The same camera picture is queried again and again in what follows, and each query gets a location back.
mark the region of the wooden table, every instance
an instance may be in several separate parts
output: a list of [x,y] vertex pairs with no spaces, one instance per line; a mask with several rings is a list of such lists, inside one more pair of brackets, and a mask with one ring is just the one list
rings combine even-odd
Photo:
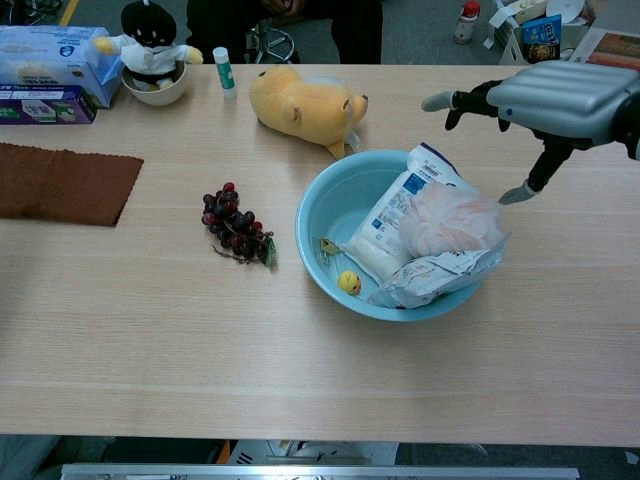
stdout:
[[[542,145],[425,95],[502,78],[499,67],[299,67],[370,98],[365,149],[428,141],[497,198]],[[391,324],[352,314],[307,275],[293,224],[332,162],[261,125],[235,67],[211,66],[156,110],[121,91],[91,126],[3,127],[0,141],[138,155],[114,229],[0,221],[0,431],[640,445],[640,165],[622,145],[577,152],[540,197],[504,209],[504,265],[464,306]],[[201,197],[236,182],[275,230],[278,267],[215,255]]]

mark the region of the dark pants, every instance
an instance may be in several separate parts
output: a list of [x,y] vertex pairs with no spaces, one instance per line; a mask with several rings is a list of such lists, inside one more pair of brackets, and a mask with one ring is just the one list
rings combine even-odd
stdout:
[[[301,15],[333,19],[331,36],[341,63],[380,63],[380,0],[308,0]],[[206,63],[213,63],[215,47],[226,47],[231,63],[244,63],[246,32],[271,16],[259,0],[189,0],[187,44],[200,49]]]

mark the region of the plastic bag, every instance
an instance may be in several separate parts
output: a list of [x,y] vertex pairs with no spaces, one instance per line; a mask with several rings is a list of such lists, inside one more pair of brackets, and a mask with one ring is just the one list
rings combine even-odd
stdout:
[[502,261],[509,236],[488,250],[447,252],[412,260],[367,300],[387,308],[417,308],[477,283]]
[[340,245],[344,253],[378,285],[415,257],[400,238],[398,221],[407,212],[411,199],[425,185],[434,182],[455,185],[460,190],[475,191],[460,178],[453,165],[423,143],[409,153],[407,170],[395,179],[369,211],[349,242]]
[[500,210],[492,199],[432,182],[411,199],[398,230],[409,253],[420,258],[492,248],[504,238],[499,221]]

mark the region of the plush doll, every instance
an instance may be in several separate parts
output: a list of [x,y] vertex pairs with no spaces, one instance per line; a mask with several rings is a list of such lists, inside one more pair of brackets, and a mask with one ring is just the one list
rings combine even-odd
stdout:
[[141,90],[167,88],[173,84],[176,62],[202,63],[202,52],[187,45],[174,45],[176,22],[160,5],[149,0],[128,4],[122,10],[123,35],[95,37],[96,49],[120,55]]
[[249,99],[258,119],[275,130],[319,143],[336,159],[346,154],[345,143],[356,150],[353,127],[367,112],[366,96],[355,96],[339,81],[303,79],[293,68],[278,65],[251,83]]

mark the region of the blue packaging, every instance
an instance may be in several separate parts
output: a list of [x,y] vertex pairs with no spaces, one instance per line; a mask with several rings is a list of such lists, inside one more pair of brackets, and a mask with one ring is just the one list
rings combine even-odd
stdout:
[[531,20],[522,25],[522,53],[529,63],[560,58],[562,15]]
[[97,107],[108,107],[124,66],[117,55],[98,52],[103,27],[0,26],[0,83],[80,85]]
[[96,109],[78,85],[0,85],[0,125],[92,123]]

